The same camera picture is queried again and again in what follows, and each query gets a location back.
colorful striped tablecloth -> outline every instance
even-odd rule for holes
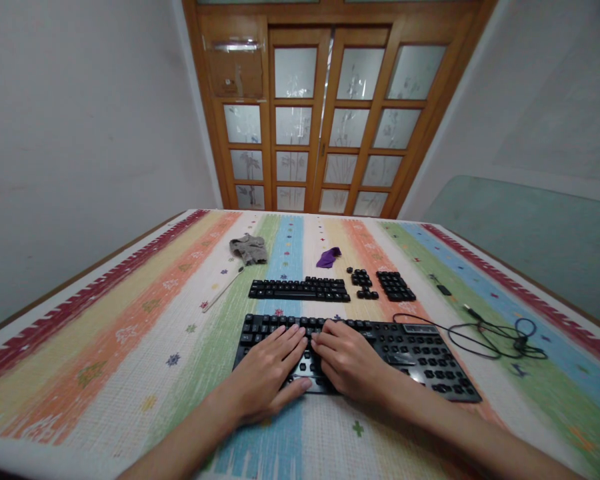
[[[264,237],[270,260],[242,265],[229,240]],[[315,264],[340,247],[332,269]],[[355,298],[347,267],[400,271],[416,302]],[[434,274],[452,296],[440,294]],[[350,303],[254,300],[254,279],[344,278]],[[462,405],[572,469],[600,478],[600,328],[439,225],[320,215],[192,210],[0,330],[0,469],[37,478],[113,477],[154,446],[231,371],[246,313],[442,325],[537,324],[549,359],[454,354],[484,402]],[[465,478],[432,437],[400,435],[342,397],[305,395],[238,430],[202,478]]]

hand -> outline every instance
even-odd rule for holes
[[[388,366],[362,335],[346,323],[327,320],[311,346],[338,392],[363,403],[382,403],[401,374]]]
[[[276,415],[286,404],[311,386],[308,378],[296,379],[280,390],[289,372],[307,348],[305,328],[278,327],[265,340],[249,350],[235,370],[209,398],[227,414],[235,413],[239,425],[256,423]]]

blue stripe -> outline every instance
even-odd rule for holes
[[[282,216],[280,226],[270,250],[269,270],[266,279],[278,280],[286,275],[288,280],[302,280],[303,218]],[[277,309],[286,316],[300,317],[302,302],[294,300],[260,300],[256,313],[273,315]],[[241,477],[246,463],[246,478],[274,478],[277,461],[277,478],[302,478],[302,402],[293,402],[266,427],[252,425],[238,430],[229,438],[218,454],[216,473],[228,473]]]
[[[570,380],[580,387],[584,394],[590,396],[600,406],[600,365],[596,361],[575,348],[562,335],[557,335],[552,328],[546,325],[543,318],[538,317],[523,302],[503,290],[498,282],[485,277],[482,271],[476,269],[426,229],[412,223],[401,223],[401,226],[434,254],[440,262],[444,263],[454,275],[482,297],[510,325],[517,320],[515,313],[533,320],[537,326],[537,332],[533,337],[534,346],[542,348],[549,356],[549,361],[558,366]],[[542,335],[551,341],[542,340]],[[578,365],[584,367],[589,373],[578,368]]]

white wall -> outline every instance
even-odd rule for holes
[[[600,201],[600,0],[500,0],[399,218],[458,175]]]
[[[0,0],[0,320],[169,216],[220,206],[175,6]]]

green stripe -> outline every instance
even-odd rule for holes
[[[453,292],[454,297],[462,299],[462,302],[454,302],[451,297],[441,295],[464,323],[475,322],[475,319],[463,308],[462,304],[467,303],[494,325],[510,327],[510,324],[493,310],[488,302],[455,272],[440,262],[416,238],[408,234],[400,224],[382,223],[381,226],[407,258],[417,257],[420,260],[413,264],[420,270],[423,278],[430,281],[429,274],[434,272],[440,283]],[[489,339],[496,347],[504,352],[515,354],[511,348],[511,341],[500,337],[493,339],[494,337],[490,335]],[[563,436],[567,444],[575,447],[582,454],[593,468],[595,476],[600,478],[600,408],[551,360],[502,358],[495,361],[502,367],[508,380],[534,402],[537,409],[550,418],[553,427]],[[520,365],[520,368],[529,375],[520,378],[512,368],[512,363]],[[593,450],[588,451],[584,448],[578,435],[590,443]]]
[[[273,246],[280,218],[266,215],[255,230],[255,236],[265,239],[268,251]],[[145,451],[176,428],[230,374],[245,314],[254,312],[257,303],[255,299],[246,299],[246,292],[252,280],[265,278],[268,268],[266,264],[246,267],[224,293],[221,308],[212,310],[213,318],[200,330],[195,351],[149,428]]]

